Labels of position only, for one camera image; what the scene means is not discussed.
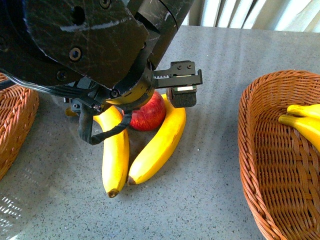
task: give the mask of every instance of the table surface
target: table surface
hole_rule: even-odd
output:
[[[197,105],[186,110],[183,136],[163,168],[113,199],[102,184],[103,144],[81,141],[62,99],[41,94],[31,131],[0,181],[0,239],[264,239],[240,180],[239,99],[267,73],[320,73],[319,42],[318,33],[182,26],[158,69],[195,61],[203,72]],[[134,159],[153,133],[129,134]]]

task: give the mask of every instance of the black cable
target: black cable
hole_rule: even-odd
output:
[[[0,90],[10,88],[13,85],[15,85],[15,83],[9,79],[4,80],[4,81],[0,81]]]
[[[43,86],[43,85],[37,85],[35,83],[23,81],[16,78],[11,78],[10,80],[22,87],[33,89],[41,93],[63,97],[63,98],[80,98],[92,92],[97,86],[97,84],[95,84],[92,88],[83,89],[83,88],[77,88],[69,85]]]
[[[121,133],[123,130],[125,130],[131,122],[132,111],[131,110],[124,111],[122,121],[111,130],[101,132],[101,133],[98,133],[97,135],[92,136],[93,118],[94,118],[94,110],[89,106],[82,104],[80,117],[79,117],[79,128],[78,128],[79,136],[82,140],[84,140],[88,144],[97,145],[103,142],[105,139],[110,138],[114,135],[117,135]]]

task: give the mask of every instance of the brown wicker basket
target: brown wicker basket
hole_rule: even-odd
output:
[[[278,123],[291,104],[319,103],[320,75],[308,71],[266,74],[241,96],[241,181],[268,240],[320,240],[320,154],[294,128]]]
[[[0,82],[6,79],[0,73]],[[0,90],[0,180],[16,159],[38,106],[36,91],[18,85]]]

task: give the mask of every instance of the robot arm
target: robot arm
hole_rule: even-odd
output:
[[[156,88],[167,88],[175,107],[191,107],[202,84],[194,62],[156,68],[192,3],[0,0],[0,70],[16,84],[70,99],[89,119],[111,105],[138,109]]]

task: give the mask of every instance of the red apple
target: red apple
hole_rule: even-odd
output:
[[[160,93],[154,91],[145,105],[133,111],[130,126],[138,131],[151,131],[159,127],[165,117],[165,101]]]

